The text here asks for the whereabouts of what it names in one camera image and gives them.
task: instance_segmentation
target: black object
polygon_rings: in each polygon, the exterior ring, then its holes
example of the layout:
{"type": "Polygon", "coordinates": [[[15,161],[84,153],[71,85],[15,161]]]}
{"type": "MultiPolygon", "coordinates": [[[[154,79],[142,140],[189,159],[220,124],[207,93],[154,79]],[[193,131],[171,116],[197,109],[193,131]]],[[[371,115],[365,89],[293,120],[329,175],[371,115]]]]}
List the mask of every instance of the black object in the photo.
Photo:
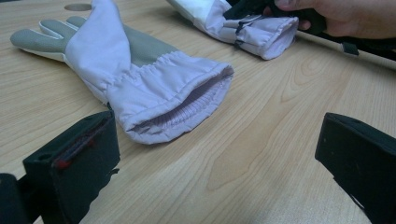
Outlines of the black object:
{"type": "Polygon", "coordinates": [[[373,223],[396,221],[396,139],[346,116],[324,117],[315,158],[373,223]]]}
{"type": "Polygon", "coordinates": [[[324,33],[317,34],[316,36],[330,40],[335,43],[340,43],[345,46],[345,43],[356,46],[357,49],[372,53],[374,55],[387,58],[396,61],[396,52],[391,49],[394,47],[396,49],[396,38],[385,39],[385,40],[371,40],[371,39],[359,39],[356,37],[334,37],[324,33]]]}
{"type": "Polygon", "coordinates": [[[223,16],[227,20],[240,20],[248,15],[261,15],[266,7],[271,8],[275,17],[298,17],[300,20],[311,21],[311,27],[306,33],[317,35],[326,30],[326,21],[314,9],[302,9],[297,11],[282,11],[276,5],[274,0],[228,0],[232,6],[223,16]]]}
{"type": "Polygon", "coordinates": [[[118,170],[120,161],[112,111],[80,120],[23,165],[26,175],[0,174],[0,223],[79,223],[118,170]]]}

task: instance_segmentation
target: white fabric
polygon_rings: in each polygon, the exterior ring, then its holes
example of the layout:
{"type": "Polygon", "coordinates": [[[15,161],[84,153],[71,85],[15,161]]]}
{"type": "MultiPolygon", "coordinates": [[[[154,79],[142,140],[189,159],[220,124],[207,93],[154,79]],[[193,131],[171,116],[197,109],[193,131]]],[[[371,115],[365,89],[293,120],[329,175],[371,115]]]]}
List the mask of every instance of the white fabric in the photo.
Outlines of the white fabric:
{"type": "Polygon", "coordinates": [[[140,68],[131,64],[129,42],[111,0],[92,1],[92,14],[65,55],[93,94],[110,103],[123,130],[144,144],[170,141],[196,127],[219,106],[233,75],[227,63],[181,51],[140,68]]]}
{"type": "Polygon", "coordinates": [[[264,60],[281,55],[291,45],[298,27],[298,18],[260,17],[236,33],[238,23],[243,20],[225,20],[223,14],[231,8],[225,0],[167,1],[201,31],[226,43],[238,41],[242,43],[241,49],[264,60]]]}

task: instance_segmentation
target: finger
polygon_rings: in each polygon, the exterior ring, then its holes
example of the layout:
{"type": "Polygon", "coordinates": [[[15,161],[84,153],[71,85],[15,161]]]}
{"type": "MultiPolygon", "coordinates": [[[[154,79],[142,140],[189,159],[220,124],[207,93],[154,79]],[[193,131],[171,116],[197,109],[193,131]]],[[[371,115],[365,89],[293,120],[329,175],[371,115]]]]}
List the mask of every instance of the finger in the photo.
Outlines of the finger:
{"type": "Polygon", "coordinates": [[[55,38],[65,39],[66,42],[76,33],[77,29],[56,20],[44,20],[39,23],[41,31],[45,35],[54,36],[55,38]]]}
{"type": "Polygon", "coordinates": [[[30,51],[63,52],[64,49],[62,40],[28,29],[14,33],[10,40],[15,47],[30,51]]]}
{"type": "Polygon", "coordinates": [[[84,24],[86,21],[85,18],[73,16],[66,20],[67,23],[72,24],[73,26],[77,27],[78,29],[84,24]]]}
{"type": "Polygon", "coordinates": [[[282,10],[294,11],[315,7],[315,0],[275,0],[275,4],[282,10]]]}

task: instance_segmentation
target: glove cuff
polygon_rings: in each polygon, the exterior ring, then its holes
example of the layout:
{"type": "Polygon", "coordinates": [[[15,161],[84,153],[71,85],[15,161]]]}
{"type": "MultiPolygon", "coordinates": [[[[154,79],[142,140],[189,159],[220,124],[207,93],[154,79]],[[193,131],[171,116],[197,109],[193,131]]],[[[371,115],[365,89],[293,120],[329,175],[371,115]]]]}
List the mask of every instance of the glove cuff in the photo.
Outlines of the glove cuff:
{"type": "Polygon", "coordinates": [[[233,76],[227,63],[181,51],[132,71],[139,79],[115,83],[106,98],[124,131],[144,144],[167,142],[195,128],[222,102],[233,76]]]}

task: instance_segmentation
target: table surface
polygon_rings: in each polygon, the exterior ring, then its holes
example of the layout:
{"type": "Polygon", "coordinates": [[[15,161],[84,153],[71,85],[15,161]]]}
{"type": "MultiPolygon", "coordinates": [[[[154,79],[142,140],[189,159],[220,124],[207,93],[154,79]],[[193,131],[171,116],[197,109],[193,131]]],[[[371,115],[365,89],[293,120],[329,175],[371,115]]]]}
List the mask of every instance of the table surface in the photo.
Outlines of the table surface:
{"type": "MultiPolygon", "coordinates": [[[[264,61],[198,31],[166,1],[116,2],[127,25],[191,56],[228,62],[235,73],[219,109],[171,143],[140,145],[118,126],[120,171],[82,223],[369,223],[314,154],[326,112],[396,136],[394,62],[349,57],[302,34],[264,61]]],[[[90,13],[68,4],[0,4],[1,173],[22,177],[24,158],[106,110],[67,65],[9,41],[40,20],[90,13]]]]}

